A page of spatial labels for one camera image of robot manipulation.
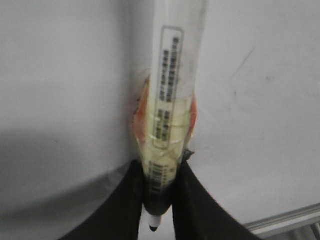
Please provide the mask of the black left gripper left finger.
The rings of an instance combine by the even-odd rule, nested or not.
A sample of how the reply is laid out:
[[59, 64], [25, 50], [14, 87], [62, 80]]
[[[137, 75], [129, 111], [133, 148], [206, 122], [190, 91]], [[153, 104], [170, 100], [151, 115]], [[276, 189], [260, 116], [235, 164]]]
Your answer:
[[133, 160], [110, 197], [62, 240], [136, 240], [144, 193], [141, 164]]

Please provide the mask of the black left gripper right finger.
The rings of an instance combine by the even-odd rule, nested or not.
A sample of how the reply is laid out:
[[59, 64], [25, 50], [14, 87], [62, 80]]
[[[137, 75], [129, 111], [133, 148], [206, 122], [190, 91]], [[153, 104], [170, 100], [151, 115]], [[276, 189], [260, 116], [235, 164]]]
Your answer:
[[172, 199], [177, 240], [258, 240], [206, 191], [184, 161], [177, 174]]

